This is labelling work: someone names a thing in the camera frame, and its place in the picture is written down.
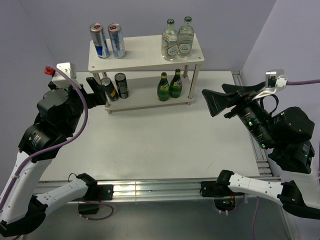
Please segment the clear glass bottle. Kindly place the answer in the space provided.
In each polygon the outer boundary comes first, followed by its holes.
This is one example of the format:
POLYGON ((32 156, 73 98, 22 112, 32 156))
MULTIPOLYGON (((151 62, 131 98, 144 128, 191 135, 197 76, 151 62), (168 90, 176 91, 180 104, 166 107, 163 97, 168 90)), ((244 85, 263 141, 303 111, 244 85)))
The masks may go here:
POLYGON ((178 55, 182 58, 190 55, 194 41, 194 28, 191 25, 192 18, 186 16, 184 24, 178 30, 178 55))
POLYGON ((161 54, 166 60, 173 60, 178 54, 178 32, 175 21, 170 18, 161 36, 161 54))

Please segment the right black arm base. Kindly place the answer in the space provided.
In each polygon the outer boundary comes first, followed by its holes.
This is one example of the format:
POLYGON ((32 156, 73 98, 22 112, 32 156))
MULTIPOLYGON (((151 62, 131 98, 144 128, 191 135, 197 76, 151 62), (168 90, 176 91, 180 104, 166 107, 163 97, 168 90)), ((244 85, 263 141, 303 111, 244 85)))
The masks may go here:
POLYGON ((203 198, 213 198, 215 211, 226 216, 247 202, 245 193, 233 192, 228 187, 219 186, 216 180, 201 181, 199 194, 203 198))

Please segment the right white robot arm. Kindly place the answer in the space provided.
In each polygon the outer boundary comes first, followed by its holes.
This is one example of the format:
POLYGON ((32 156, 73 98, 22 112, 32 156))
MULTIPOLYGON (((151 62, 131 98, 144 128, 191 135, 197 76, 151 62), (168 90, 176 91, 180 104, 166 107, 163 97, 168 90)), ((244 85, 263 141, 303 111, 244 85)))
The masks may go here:
POLYGON ((271 150, 269 158, 289 181, 269 182, 222 170, 212 187, 202 185, 203 196, 226 197, 244 193, 273 201, 286 212, 306 219, 320 217, 320 182, 315 150, 311 143, 315 124, 297 106, 276 112, 266 111, 264 99, 274 97, 277 86, 264 83, 252 86, 222 85, 222 92, 202 90, 212 117, 238 117, 263 150, 271 150))

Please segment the green bottle red label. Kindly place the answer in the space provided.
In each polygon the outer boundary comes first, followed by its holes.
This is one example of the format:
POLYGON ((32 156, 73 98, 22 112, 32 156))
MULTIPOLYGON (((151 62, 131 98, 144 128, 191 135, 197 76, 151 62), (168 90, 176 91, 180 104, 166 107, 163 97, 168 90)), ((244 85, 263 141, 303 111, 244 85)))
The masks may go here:
POLYGON ((174 77, 172 78, 169 86, 169 94, 172 98, 179 98, 182 92, 182 79, 181 79, 181 70, 177 68, 175 70, 174 77))

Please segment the silver blue can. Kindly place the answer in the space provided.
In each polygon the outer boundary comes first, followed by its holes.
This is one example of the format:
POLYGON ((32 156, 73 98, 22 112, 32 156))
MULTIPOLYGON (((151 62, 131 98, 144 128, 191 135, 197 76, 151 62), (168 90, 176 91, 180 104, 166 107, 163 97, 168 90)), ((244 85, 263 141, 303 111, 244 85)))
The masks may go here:
POLYGON ((99 23, 93 23, 89 27, 92 41, 99 58, 106 59, 110 56, 104 27, 99 23))

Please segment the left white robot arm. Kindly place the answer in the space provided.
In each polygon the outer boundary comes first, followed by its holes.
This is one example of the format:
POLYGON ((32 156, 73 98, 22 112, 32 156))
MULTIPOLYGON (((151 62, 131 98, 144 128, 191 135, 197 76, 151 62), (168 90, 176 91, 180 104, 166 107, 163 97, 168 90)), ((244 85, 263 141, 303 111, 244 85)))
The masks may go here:
POLYGON ((26 129, 19 145, 11 179, 0 196, 0 234, 3 237, 26 235, 37 229, 45 218, 77 200, 98 198, 98 183, 86 173, 71 182, 46 193, 34 190, 46 168, 57 156, 55 145, 73 139, 85 107, 72 86, 50 90, 37 103, 34 124, 26 129))

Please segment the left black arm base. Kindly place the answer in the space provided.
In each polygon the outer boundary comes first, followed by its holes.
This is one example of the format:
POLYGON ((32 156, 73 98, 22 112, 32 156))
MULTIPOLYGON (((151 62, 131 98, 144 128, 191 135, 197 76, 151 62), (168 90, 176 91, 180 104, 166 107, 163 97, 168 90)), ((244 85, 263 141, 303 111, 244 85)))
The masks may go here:
POLYGON ((114 186, 112 184, 97 184, 88 189, 88 192, 79 200, 84 200, 78 204, 78 213, 81 215, 96 215, 100 210, 99 204, 102 201, 113 199, 114 186))

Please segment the green bottle yellow label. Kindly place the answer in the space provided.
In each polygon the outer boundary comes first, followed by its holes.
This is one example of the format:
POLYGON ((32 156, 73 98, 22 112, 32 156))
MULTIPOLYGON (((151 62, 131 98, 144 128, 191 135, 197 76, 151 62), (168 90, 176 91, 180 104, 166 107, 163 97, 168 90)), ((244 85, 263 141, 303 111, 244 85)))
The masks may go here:
POLYGON ((165 102, 170 97, 170 91, 169 91, 170 85, 167 79, 167 73, 162 72, 161 78, 157 86, 157 97, 160 101, 165 102))

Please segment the silver can red tab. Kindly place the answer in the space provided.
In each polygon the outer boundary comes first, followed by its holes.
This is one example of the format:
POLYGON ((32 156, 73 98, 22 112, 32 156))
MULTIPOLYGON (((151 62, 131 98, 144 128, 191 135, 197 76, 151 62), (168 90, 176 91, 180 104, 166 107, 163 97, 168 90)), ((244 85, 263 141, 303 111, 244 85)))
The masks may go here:
POLYGON ((113 23, 107 29, 114 57, 117 59, 124 58, 126 56, 126 49, 121 26, 113 23))

